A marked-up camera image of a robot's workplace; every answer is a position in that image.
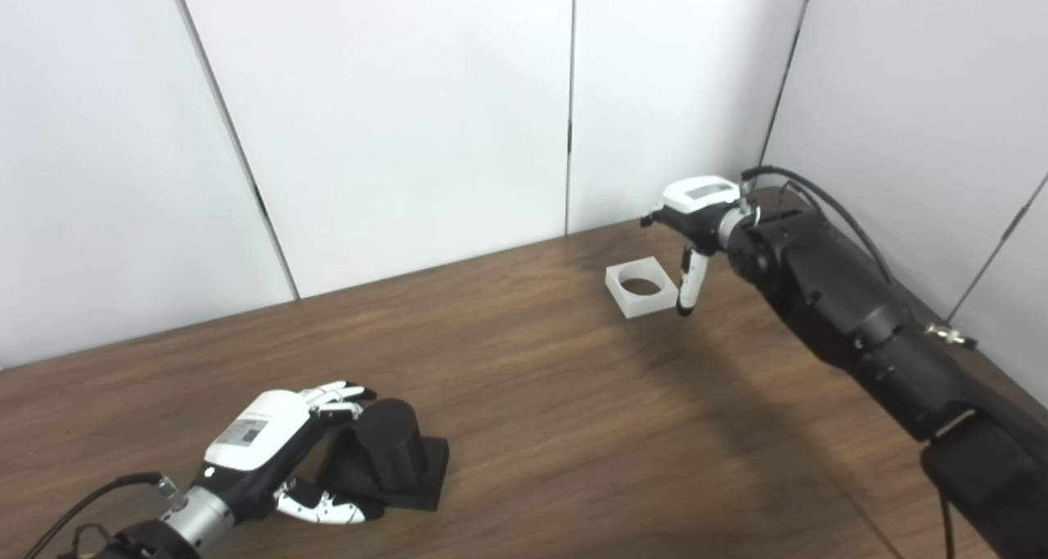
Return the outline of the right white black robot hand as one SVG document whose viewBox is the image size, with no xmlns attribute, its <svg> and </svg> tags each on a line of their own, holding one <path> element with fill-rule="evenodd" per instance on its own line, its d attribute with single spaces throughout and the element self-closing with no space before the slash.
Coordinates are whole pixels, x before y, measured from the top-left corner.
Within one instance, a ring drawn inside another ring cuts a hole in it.
<svg viewBox="0 0 1048 559">
<path fill-rule="evenodd" d="M 726 252 L 733 231 L 755 223 L 759 215 L 760 209 L 748 205 L 736 182 L 707 175 L 671 182 L 660 201 L 640 217 L 640 227 L 661 223 L 685 240 L 676 301 L 680 316 L 691 316 L 696 308 L 711 257 Z"/>
</svg>

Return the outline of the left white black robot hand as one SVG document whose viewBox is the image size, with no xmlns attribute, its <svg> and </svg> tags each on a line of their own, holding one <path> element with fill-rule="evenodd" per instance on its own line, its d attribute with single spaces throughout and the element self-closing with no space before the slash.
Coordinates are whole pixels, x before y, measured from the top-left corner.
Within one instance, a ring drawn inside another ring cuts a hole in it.
<svg viewBox="0 0 1048 559">
<path fill-rule="evenodd" d="M 354 425 L 375 399 L 351 381 L 267 390 L 210 444 L 190 489 L 217 498 L 235 523 L 262 521 L 272 512 L 322 525 L 378 521 L 381 502 L 293 474 L 330 430 Z"/>
</svg>

